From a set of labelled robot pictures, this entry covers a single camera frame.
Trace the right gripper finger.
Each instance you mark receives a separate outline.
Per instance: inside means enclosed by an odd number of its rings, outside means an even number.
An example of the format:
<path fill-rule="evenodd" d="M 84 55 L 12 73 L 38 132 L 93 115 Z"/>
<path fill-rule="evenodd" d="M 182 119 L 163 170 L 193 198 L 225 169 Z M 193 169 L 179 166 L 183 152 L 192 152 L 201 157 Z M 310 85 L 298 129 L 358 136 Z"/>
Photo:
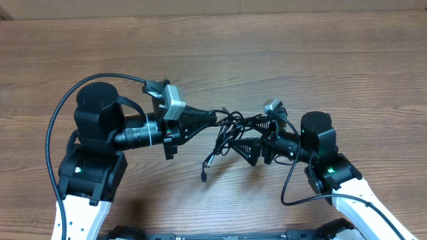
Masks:
<path fill-rule="evenodd" d="M 256 117 L 248 121 L 248 127 L 258 131 L 259 133 L 270 132 L 270 122 L 265 116 Z"/>
<path fill-rule="evenodd" d="M 229 146 L 239 153 L 252 167 L 255 167 L 261 155 L 261 139 L 249 137 L 245 139 L 234 139 Z"/>

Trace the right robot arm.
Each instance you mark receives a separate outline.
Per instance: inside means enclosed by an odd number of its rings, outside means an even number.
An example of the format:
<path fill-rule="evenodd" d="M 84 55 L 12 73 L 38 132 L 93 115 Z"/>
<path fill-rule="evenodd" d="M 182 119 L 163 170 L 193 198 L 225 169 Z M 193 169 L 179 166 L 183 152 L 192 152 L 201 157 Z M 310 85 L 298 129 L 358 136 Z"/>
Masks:
<path fill-rule="evenodd" d="M 329 114 L 311 111 L 301 118 L 301 129 L 292 124 L 286 111 L 268 110 L 264 117 L 249 122 L 262 135 L 258 138 L 229 142 L 249 164 L 260 157 L 266 164 L 277 157 L 305 163 L 304 173 L 315 195 L 292 201 L 300 205 L 318 199 L 326 200 L 343 214 L 316 229 L 314 239 L 342 239 L 344 234 L 358 239 L 414 239 L 415 236 L 391 214 L 370 188 L 362 173 L 338 151 L 336 130 Z"/>

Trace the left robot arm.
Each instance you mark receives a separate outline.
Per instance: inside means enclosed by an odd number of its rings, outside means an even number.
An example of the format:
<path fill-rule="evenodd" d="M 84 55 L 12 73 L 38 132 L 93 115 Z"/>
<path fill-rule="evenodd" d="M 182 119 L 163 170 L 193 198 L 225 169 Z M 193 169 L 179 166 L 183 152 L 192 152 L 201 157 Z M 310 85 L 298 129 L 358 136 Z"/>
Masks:
<path fill-rule="evenodd" d="M 96 239 L 127 168 L 124 152 L 162 145 L 172 159 L 180 145 L 216 123 L 216 114 L 190 107 L 169 81 L 146 81 L 153 112 L 94 82 L 77 95 L 77 129 L 59 166 L 53 239 Z"/>

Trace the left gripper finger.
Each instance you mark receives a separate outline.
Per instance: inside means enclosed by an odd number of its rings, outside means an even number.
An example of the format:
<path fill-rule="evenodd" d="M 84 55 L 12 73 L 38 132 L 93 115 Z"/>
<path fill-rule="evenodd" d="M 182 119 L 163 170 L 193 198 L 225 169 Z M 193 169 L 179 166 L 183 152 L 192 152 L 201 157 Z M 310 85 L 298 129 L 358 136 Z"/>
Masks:
<path fill-rule="evenodd" d="M 212 127 L 216 123 L 215 119 L 183 121 L 179 122 L 179 145 L 187 143 L 191 138 L 195 137 L 200 131 L 207 127 Z"/>
<path fill-rule="evenodd" d="M 215 113 L 186 106 L 179 116 L 179 122 L 184 125 L 208 124 L 213 125 L 217 121 Z"/>

